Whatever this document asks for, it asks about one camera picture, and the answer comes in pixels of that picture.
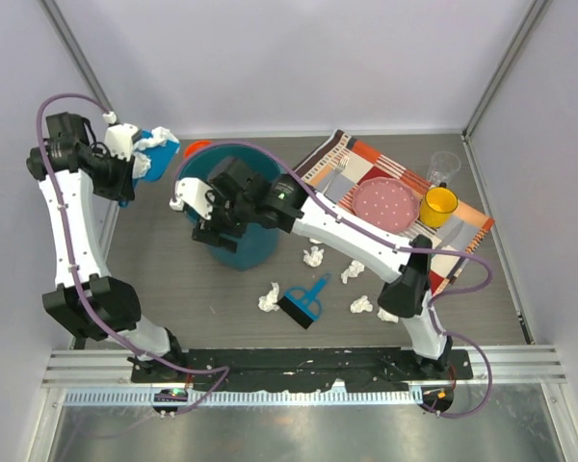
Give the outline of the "teal trash bin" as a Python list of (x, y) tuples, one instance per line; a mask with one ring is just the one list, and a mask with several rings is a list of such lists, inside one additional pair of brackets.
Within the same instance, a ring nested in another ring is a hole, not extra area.
[[(282, 173), (278, 164), (264, 154), (259, 146), (238, 141), (216, 141), (187, 158), (190, 162), (179, 170), (178, 178), (196, 177), (207, 181), (229, 158), (244, 161), (268, 181), (276, 179)], [(231, 269), (249, 270), (263, 264), (276, 252), (279, 235), (278, 230), (264, 229), (251, 223), (238, 241), (236, 253), (210, 245), (207, 250), (219, 263)]]

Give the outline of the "blue hand brush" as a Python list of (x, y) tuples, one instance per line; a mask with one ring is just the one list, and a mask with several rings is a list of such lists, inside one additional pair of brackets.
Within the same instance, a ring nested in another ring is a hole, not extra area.
[(322, 275), (311, 288), (291, 287), (277, 302), (278, 307), (301, 328), (308, 329), (323, 314), (320, 292), (331, 279), (331, 274)]

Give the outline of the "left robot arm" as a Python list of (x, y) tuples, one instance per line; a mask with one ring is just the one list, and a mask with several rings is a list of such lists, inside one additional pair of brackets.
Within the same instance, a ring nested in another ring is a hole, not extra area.
[(136, 372), (171, 381), (182, 375), (185, 356), (168, 329), (143, 315), (135, 289), (109, 272), (92, 199), (133, 201), (136, 184), (158, 180), (180, 143), (164, 127), (146, 131), (118, 123), (112, 113), (104, 117), (108, 127), (99, 140), (81, 115), (48, 116), (42, 145), (26, 161), (49, 211), (56, 252), (56, 288), (42, 304), (77, 340), (108, 340), (117, 332), (137, 350), (131, 360)]

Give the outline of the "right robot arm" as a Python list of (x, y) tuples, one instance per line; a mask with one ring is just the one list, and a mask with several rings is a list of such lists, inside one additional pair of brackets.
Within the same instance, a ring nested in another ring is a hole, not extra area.
[(434, 310), (431, 241), (408, 240), (337, 208), (289, 171), (269, 181), (244, 161), (227, 159), (210, 180), (184, 177), (174, 196), (198, 215), (193, 238), (235, 252), (251, 223), (321, 241), (362, 263), (383, 286), (378, 304), (398, 317), (425, 372), (445, 372), (453, 341)]

